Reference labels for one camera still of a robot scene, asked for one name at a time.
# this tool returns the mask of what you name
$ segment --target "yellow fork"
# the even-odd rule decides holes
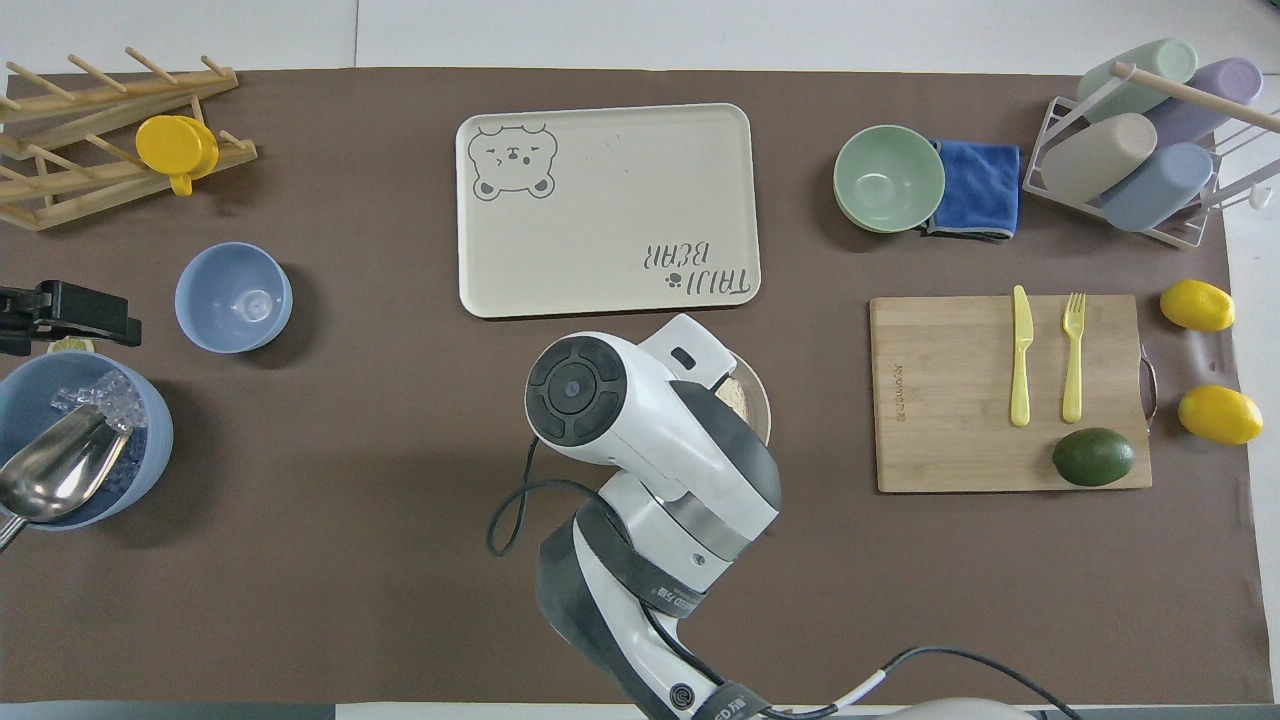
[[[1066,388],[1062,391],[1062,419],[1080,420],[1080,337],[1084,336],[1084,293],[1073,292],[1066,300],[1062,329],[1071,338],[1071,351],[1066,360]]]

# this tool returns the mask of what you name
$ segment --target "metal handle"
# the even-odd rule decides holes
[[[9,547],[13,538],[18,537],[18,533],[27,527],[27,519],[14,515],[5,521],[4,527],[0,528],[0,552]]]
[[[1160,409],[1160,386],[1156,383],[1156,366],[1151,364],[1151,359],[1147,357],[1147,346],[1138,343],[1138,361],[1147,370],[1147,379],[1151,384],[1151,413],[1143,409],[1143,415],[1147,416],[1147,433],[1151,433],[1151,424],[1156,419],[1156,410]]]

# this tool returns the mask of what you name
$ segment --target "yellow cup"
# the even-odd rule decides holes
[[[202,123],[183,115],[156,115],[138,127],[138,156],[148,168],[169,176],[174,195],[191,195],[191,181],[218,165],[218,140]]]

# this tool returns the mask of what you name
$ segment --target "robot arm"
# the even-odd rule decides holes
[[[639,346],[568,336],[535,363],[526,413],[554,450],[621,470],[543,542],[552,626],[652,719],[733,720],[768,703],[709,669],[676,625],[781,506],[777,465],[713,389],[732,354],[686,315]]]

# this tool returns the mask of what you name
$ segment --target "blue towel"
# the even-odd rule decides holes
[[[1005,242],[1018,229],[1015,145],[934,140],[946,186],[942,202],[924,222],[924,234]]]

